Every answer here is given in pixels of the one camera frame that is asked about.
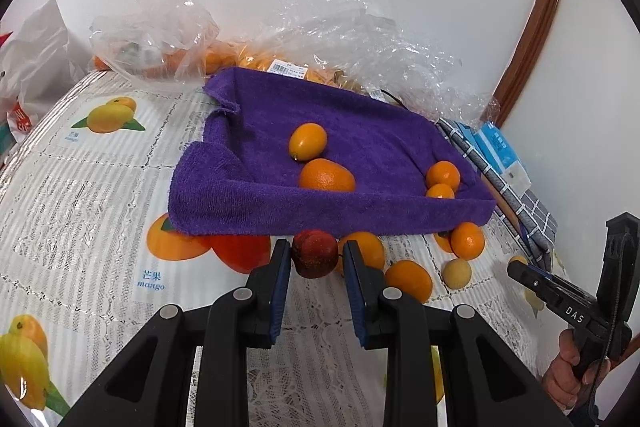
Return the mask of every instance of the black cable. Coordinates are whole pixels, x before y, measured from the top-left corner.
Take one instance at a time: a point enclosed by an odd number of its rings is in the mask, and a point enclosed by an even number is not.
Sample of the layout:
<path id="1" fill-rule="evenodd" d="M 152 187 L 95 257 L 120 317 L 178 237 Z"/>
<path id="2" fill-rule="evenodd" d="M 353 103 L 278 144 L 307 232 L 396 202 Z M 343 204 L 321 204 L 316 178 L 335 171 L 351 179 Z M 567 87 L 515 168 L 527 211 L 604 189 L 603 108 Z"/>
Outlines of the black cable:
<path id="1" fill-rule="evenodd" d="M 604 366 L 604 361 L 607 358 L 607 353 L 609 352 L 609 348 L 611 347 L 611 343 L 613 341 L 613 334 L 616 328 L 616 320 L 618 319 L 618 306 L 620 305 L 620 291 L 622 286 L 622 254 L 625 251 L 625 243 L 627 238 L 631 239 L 631 235 L 628 232 L 625 232 L 624 237 L 622 238 L 622 245 L 620 246 L 620 253 L 618 254 L 618 288 L 616 290 L 616 302 L 613 305 L 613 314 L 611 315 L 611 323 L 609 325 L 609 334 L 607 337 L 607 345 L 602 352 L 602 356 L 600 357 L 600 362 L 598 363 L 598 370 L 596 371 L 596 376 L 593 379 L 593 384 L 591 385 L 591 390 L 589 391 L 589 398 L 587 400 L 587 412 L 589 413 L 589 418 L 596 425 L 601 425 L 604 422 L 604 419 L 598 418 L 598 415 L 594 411 L 595 399 L 596 399 L 596 387 L 598 378 L 600 377 L 600 373 L 602 372 L 602 367 Z"/>
<path id="2" fill-rule="evenodd" d="M 402 100 L 400 100 L 399 98 L 394 97 L 390 92 L 388 92 L 388 90 L 380 89 L 380 91 L 382 91 L 386 95 L 389 95 L 392 99 L 396 100 L 396 102 L 398 102 L 398 105 L 400 105 L 401 107 L 404 107 L 406 110 L 409 110 L 409 108 L 406 107 L 406 105 L 404 105 L 404 103 L 402 103 Z"/>

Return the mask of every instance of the white plastic bag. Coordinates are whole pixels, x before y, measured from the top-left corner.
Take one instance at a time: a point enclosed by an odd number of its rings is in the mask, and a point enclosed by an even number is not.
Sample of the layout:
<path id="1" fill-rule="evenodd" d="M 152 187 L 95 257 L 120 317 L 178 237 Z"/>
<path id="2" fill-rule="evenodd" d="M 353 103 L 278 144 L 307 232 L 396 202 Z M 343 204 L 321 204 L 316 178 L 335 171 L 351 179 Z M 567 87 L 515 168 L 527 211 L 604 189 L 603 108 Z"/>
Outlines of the white plastic bag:
<path id="1" fill-rule="evenodd" d="M 444 117 L 478 128 L 485 109 L 491 117 L 497 108 L 490 92 L 450 86 L 447 73 L 459 62 L 405 35 L 386 0 L 302 0 L 245 41 L 241 67 L 269 71 L 274 60 L 293 62 L 307 68 L 307 80 L 394 98 L 433 121 Z"/>
<path id="2" fill-rule="evenodd" d="M 206 49 L 220 32 L 209 11 L 196 0 L 136 1 L 137 14 L 94 19 L 94 55 L 133 82 L 202 85 Z"/>
<path id="3" fill-rule="evenodd" d="M 58 3 L 48 0 L 0 48 L 0 121 L 18 143 L 84 75 L 68 44 Z"/>

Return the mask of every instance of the metal bolt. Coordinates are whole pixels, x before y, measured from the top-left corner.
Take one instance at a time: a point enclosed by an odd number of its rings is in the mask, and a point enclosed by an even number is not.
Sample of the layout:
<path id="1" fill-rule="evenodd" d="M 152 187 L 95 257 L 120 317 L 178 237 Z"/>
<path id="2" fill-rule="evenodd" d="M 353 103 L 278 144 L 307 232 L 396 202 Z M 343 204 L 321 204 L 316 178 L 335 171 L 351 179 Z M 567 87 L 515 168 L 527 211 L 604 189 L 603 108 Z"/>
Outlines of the metal bolt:
<path id="1" fill-rule="evenodd" d="M 456 308 L 456 313 L 458 314 L 458 317 L 462 317 L 463 319 L 471 319 L 474 317 L 474 315 L 476 315 L 476 310 L 468 304 L 460 304 L 460 306 Z"/>
<path id="2" fill-rule="evenodd" d="M 164 319 L 172 319 L 178 314 L 178 306 L 175 304 L 167 304 L 160 308 L 160 316 Z"/>
<path id="3" fill-rule="evenodd" d="M 236 301 L 246 301 L 251 298 L 254 293 L 249 288 L 238 288 L 234 291 L 234 299 Z"/>
<path id="4" fill-rule="evenodd" d="M 382 290 L 382 295 L 390 301 L 395 301 L 402 297 L 402 292 L 398 288 L 389 286 L 388 288 Z"/>

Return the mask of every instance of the printed mango tablecloth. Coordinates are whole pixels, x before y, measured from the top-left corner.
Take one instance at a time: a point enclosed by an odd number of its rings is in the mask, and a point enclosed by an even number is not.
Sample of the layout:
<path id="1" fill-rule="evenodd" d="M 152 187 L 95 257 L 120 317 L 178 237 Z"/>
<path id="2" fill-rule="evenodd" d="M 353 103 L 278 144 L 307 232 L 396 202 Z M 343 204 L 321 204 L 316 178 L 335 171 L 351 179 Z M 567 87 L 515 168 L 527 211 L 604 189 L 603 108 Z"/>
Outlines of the printed mango tablecloth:
<path id="1" fill-rule="evenodd" d="M 22 346 L 18 362 L 47 387 L 44 397 L 22 397 L 34 425 L 56 425 L 161 306 L 206 306 L 246 280 L 212 250 L 162 229 L 175 165 L 215 107 L 201 90 L 138 89 L 91 73 L 0 174 L 0 333 L 11 335 L 0 346 Z M 484 233 L 485 251 L 459 291 L 444 286 L 451 255 L 431 236 L 383 238 L 387 262 L 422 264 L 434 280 L 430 305 L 473 305 L 532 371 L 543 369 L 540 323 L 506 274 L 520 247 L 495 215 Z M 276 346 L 248 354 L 252 425 L 382 425 L 386 354 L 360 348 L 350 315 L 340 275 L 292 271 Z M 0 353 L 0 364 L 10 356 Z M 38 381 L 47 375 L 50 383 Z M 188 424 L 197 380 L 196 357 Z"/>

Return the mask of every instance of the human hand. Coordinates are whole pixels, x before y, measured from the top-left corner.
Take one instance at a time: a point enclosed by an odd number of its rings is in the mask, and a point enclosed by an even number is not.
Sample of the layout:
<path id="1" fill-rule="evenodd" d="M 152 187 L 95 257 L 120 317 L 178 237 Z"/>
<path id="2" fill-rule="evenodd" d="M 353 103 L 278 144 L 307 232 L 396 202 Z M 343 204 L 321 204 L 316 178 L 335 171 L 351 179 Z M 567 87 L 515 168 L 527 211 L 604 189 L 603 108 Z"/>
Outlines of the human hand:
<path id="1" fill-rule="evenodd" d="M 592 363 L 582 375 L 582 381 L 579 381 L 574 377 L 573 372 L 573 366 L 580 363 L 580 351 L 575 345 L 573 330 L 564 330 L 560 333 L 558 342 L 560 347 L 558 356 L 553 359 L 542 378 L 542 387 L 561 410 L 572 409 L 587 400 L 599 361 Z M 607 376 L 609 369 L 610 362 L 606 360 L 596 387 Z"/>

